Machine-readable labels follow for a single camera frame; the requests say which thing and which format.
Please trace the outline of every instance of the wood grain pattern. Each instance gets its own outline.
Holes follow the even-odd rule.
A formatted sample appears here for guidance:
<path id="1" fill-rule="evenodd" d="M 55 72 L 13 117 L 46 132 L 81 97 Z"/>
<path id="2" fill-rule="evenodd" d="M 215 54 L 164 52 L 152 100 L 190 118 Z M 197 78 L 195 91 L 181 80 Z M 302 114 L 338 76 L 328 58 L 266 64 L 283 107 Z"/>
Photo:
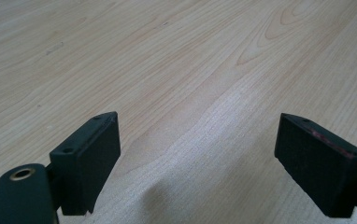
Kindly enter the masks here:
<path id="1" fill-rule="evenodd" d="M 357 1 L 0 1 L 0 175 L 107 111 L 122 156 L 62 223 L 357 223 L 273 156 L 282 112 L 357 146 Z"/>

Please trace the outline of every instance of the wood grain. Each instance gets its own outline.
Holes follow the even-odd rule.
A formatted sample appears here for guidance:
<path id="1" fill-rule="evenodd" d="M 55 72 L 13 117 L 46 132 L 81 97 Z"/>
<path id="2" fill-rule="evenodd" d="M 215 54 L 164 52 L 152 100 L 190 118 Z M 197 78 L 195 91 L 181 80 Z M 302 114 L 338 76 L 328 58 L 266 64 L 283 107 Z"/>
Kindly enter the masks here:
<path id="1" fill-rule="evenodd" d="M 107 111 L 122 156 L 62 223 L 357 223 L 273 156 L 282 112 L 357 146 L 357 1 L 0 1 L 0 175 Z"/>

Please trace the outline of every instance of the table surface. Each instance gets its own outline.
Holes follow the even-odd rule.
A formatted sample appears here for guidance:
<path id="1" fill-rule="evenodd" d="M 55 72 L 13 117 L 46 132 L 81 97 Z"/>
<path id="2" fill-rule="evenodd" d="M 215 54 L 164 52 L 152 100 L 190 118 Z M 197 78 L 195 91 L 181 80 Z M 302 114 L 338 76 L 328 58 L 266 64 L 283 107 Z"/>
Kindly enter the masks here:
<path id="1" fill-rule="evenodd" d="M 62 223 L 357 223 L 273 154 L 280 113 L 357 146 L 357 1 L 0 1 L 0 175 L 108 111 L 121 157 Z"/>

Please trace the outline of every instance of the wooden table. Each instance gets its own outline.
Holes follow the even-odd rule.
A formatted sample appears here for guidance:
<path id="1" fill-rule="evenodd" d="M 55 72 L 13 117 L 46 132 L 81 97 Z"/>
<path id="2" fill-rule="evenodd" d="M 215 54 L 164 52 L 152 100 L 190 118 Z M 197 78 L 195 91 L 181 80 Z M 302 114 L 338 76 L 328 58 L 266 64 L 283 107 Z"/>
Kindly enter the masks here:
<path id="1" fill-rule="evenodd" d="M 357 1 L 0 1 L 0 175 L 108 111 L 121 158 L 61 223 L 357 223 L 273 155 L 282 112 L 357 146 Z"/>

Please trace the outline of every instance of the screw hole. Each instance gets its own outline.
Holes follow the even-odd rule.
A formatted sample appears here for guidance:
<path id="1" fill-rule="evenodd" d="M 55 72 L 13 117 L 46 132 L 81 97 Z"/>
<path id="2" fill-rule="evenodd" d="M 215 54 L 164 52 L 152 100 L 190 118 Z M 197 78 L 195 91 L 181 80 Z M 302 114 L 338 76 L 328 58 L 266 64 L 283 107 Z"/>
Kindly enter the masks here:
<path id="1" fill-rule="evenodd" d="M 74 151 L 74 149 L 71 147 L 67 147 L 67 148 L 63 149 L 63 153 L 71 153 L 73 151 Z"/>
<path id="2" fill-rule="evenodd" d="M 13 180 L 13 181 L 23 180 L 23 179 L 29 177 L 30 175 L 32 175 L 35 172 L 36 172 L 36 170 L 33 169 L 33 168 L 24 168 L 24 169 L 21 169 L 21 170 L 15 172 L 15 173 L 13 173 L 10 176 L 10 179 Z"/>

